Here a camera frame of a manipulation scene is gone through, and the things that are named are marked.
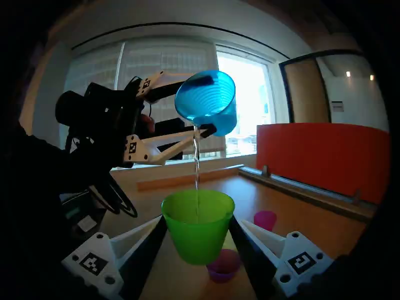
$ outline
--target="pink cup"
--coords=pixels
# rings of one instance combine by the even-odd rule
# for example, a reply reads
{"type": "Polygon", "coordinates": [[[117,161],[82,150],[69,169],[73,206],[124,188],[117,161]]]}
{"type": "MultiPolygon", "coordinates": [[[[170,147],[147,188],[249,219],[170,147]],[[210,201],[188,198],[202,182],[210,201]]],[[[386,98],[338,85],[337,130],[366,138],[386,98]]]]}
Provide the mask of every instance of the pink cup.
{"type": "Polygon", "coordinates": [[[254,224],[268,231],[272,231],[276,221],[276,213],[270,210],[262,210],[254,215],[254,224]]]}
{"type": "Polygon", "coordinates": [[[241,259],[236,251],[222,249],[218,258],[206,267],[210,279],[217,284],[222,284],[231,280],[240,266],[241,259]]]}

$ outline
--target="green plastic cup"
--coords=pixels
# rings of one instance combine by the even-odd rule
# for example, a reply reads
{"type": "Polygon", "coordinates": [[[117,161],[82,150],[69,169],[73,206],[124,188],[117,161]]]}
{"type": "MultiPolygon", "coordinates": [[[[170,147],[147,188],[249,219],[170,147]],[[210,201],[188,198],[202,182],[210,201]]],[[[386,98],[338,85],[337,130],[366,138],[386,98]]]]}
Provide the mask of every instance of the green plastic cup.
{"type": "Polygon", "coordinates": [[[161,204],[175,248],[191,265],[207,265],[217,259],[234,209],[231,197],[205,189],[176,192],[161,204]]]}

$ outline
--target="blue plastic cup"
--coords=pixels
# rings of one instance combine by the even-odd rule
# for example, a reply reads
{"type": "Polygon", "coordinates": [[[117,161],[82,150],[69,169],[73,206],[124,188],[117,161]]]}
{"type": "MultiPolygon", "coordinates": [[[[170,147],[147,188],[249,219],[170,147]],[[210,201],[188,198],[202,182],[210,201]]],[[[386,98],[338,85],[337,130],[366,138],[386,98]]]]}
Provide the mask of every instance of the blue plastic cup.
{"type": "Polygon", "coordinates": [[[217,137],[236,126],[235,83],[224,72],[208,70],[186,80],[175,96],[175,109],[196,126],[213,124],[217,137]]]}

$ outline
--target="wooden table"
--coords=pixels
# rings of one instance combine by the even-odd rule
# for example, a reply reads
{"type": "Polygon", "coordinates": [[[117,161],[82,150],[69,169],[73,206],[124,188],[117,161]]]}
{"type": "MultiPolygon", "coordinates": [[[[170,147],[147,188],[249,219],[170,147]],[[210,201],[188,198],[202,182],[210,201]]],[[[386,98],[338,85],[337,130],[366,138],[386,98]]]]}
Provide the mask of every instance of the wooden table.
{"type": "MultiPolygon", "coordinates": [[[[141,225],[161,214],[161,202],[176,191],[193,185],[137,192],[122,185],[135,205],[138,218],[107,212],[100,231],[110,238],[141,225]]],[[[347,254],[355,246],[366,224],[293,198],[239,175],[201,183],[202,189],[223,192],[235,202],[234,215],[253,222],[254,214],[268,210],[277,214],[273,232],[286,236],[300,231],[331,258],[347,254]]],[[[185,263],[173,246],[167,231],[140,299],[256,299],[246,270],[242,266],[228,283],[209,280],[205,266],[185,263]]]]}

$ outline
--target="red partition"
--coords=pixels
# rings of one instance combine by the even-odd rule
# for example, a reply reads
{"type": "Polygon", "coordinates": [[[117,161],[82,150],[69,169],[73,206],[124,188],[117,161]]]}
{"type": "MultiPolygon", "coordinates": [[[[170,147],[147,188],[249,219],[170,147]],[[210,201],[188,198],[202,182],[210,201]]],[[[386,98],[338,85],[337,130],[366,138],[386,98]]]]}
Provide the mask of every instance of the red partition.
{"type": "Polygon", "coordinates": [[[379,204],[390,171],[390,136],[351,124],[290,123],[257,127],[257,168],[379,204]]]}

